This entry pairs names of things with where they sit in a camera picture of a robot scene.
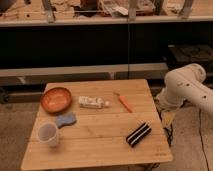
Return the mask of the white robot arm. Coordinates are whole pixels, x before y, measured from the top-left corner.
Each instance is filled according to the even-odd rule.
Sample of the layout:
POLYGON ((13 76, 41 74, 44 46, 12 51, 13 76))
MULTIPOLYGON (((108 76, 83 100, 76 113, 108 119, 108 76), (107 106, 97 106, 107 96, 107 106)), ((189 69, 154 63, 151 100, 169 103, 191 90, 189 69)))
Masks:
POLYGON ((203 84, 205 69, 196 63, 169 71, 164 77, 165 87, 156 96, 162 126, 168 128, 174 120, 174 111, 188 100, 213 115, 213 89, 203 84))

